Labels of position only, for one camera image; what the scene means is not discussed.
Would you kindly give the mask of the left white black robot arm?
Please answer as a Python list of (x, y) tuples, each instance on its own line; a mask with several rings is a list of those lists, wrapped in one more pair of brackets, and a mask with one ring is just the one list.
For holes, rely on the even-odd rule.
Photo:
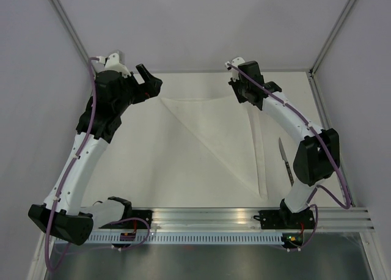
[(92, 95), (79, 118), (73, 148), (61, 175), (44, 203), (33, 204), (28, 211), (28, 217), (44, 233), (80, 246), (95, 229), (111, 224), (126, 229), (132, 225), (132, 204), (126, 199), (111, 196), (90, 207), (81, 204), (95, 166), (122, 124), (122, 114), (129, 106), (156, 97), (161, 91), (161, 79), (142, 64), (136, 69), (143, 83), (138, 83), (132, 73), (113, 68), (93, 75)]

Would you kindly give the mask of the white cloth napkin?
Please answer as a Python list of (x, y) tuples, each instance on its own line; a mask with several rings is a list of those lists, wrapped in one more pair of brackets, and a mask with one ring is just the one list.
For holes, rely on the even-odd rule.
[(268, 199), (260, 118), (254, 109), (233, 96), (161, 102), (242, 187), (262, 201)]

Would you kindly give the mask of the steel table knife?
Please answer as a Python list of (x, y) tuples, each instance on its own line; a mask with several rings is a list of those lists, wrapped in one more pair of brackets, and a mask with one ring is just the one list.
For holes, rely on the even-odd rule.
[(290, 164), (288, 162), (287, 155), (285, 153), (285, 149), (284, 149), (283, 144), (282, 144), (282, 140), (280, 138), (279, 138), (279, 150), (280, 150), (280, 155), (282, 157), (282, 160), (283, 160), (283, 162), (285, 164), (285, 168), (287, 170), (287, 174), (288, 174), (288, 178), (289, 178), (290, 184), (291, 184), (291, 186), (293, 186), (293, 184), (294, 184), (293, 174), (292, 174), (292, 171), (291, 171), (291, 168), (290, 168)]

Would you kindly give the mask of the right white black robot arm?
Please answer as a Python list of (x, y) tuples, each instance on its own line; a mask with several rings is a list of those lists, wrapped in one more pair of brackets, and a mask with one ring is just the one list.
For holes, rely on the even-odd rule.
[(281, 225), (292, 228), (300, 222), (300, 212), (308, 208), (315, 187), (339, 168), (339, 135), (334, 129), (325, 130), (306, 118), (274, 81), (265, 82), (257, 62), (238, 57), (226, 62), (225, 67), (232, 72), (228, 83), (238, 101), (249, 102), (266, 113), (297, 145), (293, 160), (296, 179), (279, 212)]

